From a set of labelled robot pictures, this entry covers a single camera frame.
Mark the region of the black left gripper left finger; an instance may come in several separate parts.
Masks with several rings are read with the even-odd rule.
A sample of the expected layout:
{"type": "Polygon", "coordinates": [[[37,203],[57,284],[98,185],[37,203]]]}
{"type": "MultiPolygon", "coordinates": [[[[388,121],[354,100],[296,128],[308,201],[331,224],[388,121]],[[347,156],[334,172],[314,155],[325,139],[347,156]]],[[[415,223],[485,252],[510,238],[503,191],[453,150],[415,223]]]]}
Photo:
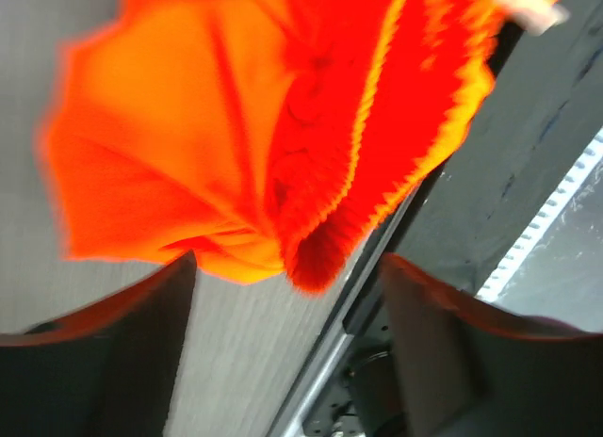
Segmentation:
{"type": "Polygon", "coordinates": [[[196,274],[188,252],[71,314],[2,334],[2,435],[163,435],[196,274]]]}

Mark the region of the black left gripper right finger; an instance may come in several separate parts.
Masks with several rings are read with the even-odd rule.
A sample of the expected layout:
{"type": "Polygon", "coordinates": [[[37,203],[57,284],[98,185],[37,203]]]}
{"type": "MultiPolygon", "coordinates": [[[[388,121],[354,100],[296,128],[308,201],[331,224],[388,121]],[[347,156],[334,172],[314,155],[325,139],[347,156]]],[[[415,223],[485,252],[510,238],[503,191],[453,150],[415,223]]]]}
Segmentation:
{"type": "Polygon", "coordinates": [[[600,334],[504,311],[394,253],[381,278],[412,435],[601,434],[600,334]]]}

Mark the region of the orange shorts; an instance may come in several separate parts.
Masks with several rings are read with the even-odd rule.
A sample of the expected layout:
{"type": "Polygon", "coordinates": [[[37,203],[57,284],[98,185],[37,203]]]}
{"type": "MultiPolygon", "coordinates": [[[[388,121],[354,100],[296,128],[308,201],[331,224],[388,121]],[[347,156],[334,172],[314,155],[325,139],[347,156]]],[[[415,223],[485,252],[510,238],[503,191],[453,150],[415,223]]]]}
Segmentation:
{"type": "Polygon", "coordinates": [[[463,144],[505,20],[561,0],[121,0],[40,136],[65,255],[319,294],[463,144]]]}

